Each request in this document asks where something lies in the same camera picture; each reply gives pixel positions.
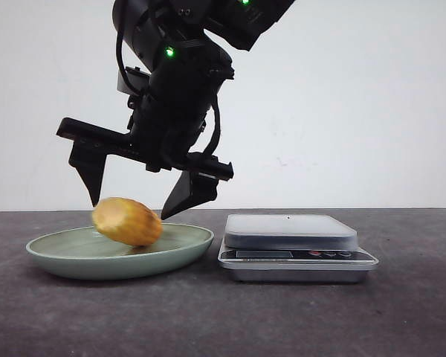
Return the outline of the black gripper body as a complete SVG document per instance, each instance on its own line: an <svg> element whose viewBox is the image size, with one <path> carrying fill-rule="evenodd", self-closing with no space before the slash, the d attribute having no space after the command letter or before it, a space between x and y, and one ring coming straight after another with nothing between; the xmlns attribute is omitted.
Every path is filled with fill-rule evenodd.
<svg viewBox="0 0 446 357"><path fill-rule="evenodd" d="M126 132L63 118L57 135L94 145L107 156L144 163L151 172L177 169L219 180L233 167L218 160L218 92L234 76L229 59L163 59L152 71L148 92L128 95L132 113Z"/></svg>

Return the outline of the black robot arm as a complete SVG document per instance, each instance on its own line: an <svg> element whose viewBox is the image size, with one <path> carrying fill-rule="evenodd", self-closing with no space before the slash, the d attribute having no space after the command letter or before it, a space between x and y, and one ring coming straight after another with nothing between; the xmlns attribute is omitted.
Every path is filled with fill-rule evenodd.
<svg viewBox="0 0 446 357"><path fill-rule="evenodd" d="M212 35L248 51L290 6L289 1L116 1L116 46L128 45L142 63L119 68L117 89L128 96L131 110L127 130L115 132L73 118L64 118L57 130L73 143L69 164L91 203L99 202L110 155L143 163L154 173L181 171L162 219L216 199L219 182L233 178L232 165L214 154L219 122L204 151L193 151L207 113L221 117L219 89L234 77L230 55Z"/></svg>

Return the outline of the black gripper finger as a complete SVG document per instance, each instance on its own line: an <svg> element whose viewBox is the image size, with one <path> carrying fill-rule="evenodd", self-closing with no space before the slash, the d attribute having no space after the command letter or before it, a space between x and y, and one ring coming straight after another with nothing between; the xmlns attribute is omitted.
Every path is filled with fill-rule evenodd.
<svg viewBox="0 0 446 357"><path fill-rule="evenodd" d="M161 211L161 219L194 208L217 197L219 180L201 173L183 171Z"/></svg>
<svg viewBox="0 0 446 357"><path fill-rule="evenodd" d="M68 159L88 190L94 207L100 200L106 157L107 154L99 147L75 141Z"/></svg>

